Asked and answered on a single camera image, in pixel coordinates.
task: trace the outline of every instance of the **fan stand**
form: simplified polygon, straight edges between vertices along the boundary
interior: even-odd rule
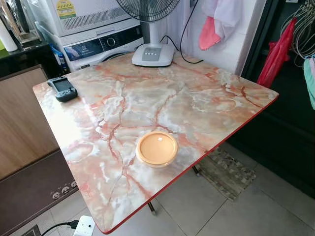
[[[174,47],[171,44],[160,43],[157,23],[149,23],[150,43],[143,44],[135,51],[132,64],[141,66],[168,66],[172,63]]]

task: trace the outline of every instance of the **power strip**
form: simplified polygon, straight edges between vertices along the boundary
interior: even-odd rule
[[[92,236],[95,222],[92,217],[82,215],[73,236]]]

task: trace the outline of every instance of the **brown cabinet door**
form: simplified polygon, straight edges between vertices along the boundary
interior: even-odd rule
[[[0,178],[58,148],[32,90],[46,81],[41,68],[0,81]]]

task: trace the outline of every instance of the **orange lid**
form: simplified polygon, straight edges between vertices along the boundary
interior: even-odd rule
[[[178,145],[174,137],[162,131],[144,135],[137,145],[139,158],[154,165],[170,162],[175,158],[177,150]]]

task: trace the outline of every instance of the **white bottle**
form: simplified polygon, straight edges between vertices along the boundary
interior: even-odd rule
[[[0,40],[8,52],[18,49],[2,20],[0,20]]]

